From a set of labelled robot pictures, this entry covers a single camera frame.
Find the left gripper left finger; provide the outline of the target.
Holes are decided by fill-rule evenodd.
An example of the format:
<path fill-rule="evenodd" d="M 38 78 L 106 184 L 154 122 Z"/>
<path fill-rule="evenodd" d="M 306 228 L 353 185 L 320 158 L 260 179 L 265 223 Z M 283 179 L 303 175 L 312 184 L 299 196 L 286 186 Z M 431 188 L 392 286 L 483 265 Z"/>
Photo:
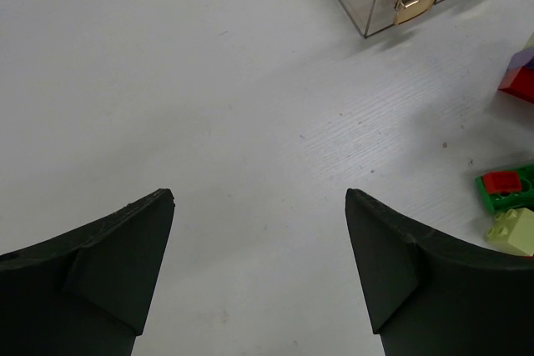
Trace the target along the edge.
<path fill-rule="evenodd" d="M 3 355 L 130 355 L 174 218 L 168 189 L 1 257 Z"/>

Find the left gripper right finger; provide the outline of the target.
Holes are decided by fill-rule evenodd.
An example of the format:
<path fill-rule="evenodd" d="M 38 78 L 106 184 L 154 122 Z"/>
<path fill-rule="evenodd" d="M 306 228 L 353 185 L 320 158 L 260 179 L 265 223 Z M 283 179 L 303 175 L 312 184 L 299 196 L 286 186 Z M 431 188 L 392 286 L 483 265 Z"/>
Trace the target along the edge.
<path fill-rule="evenodd" d="M 345 216 L 386 354 L 532 354 L 530 258 L 452 237 L 359 189 L 346 193 Z"/>

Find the green lego plate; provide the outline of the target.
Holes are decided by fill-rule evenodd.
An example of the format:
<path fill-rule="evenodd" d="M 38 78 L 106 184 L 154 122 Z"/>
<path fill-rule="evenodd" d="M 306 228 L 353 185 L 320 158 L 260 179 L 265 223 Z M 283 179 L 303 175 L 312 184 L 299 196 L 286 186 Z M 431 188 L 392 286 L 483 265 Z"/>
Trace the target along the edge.
<path fill-rule="evenodd" d="M 515 168 L 504 168 L 497 171 L 515 171 L 521 180 L 522 190 L 519 193 L 488 194 L 484 189 L 481 177 L 475 179 L 476 189 L 481 197 L 482 204 L 490 213 L 506 211 L 510 208 L 529 208 L 533 206 L 533 165 L 527 164 Z"/>

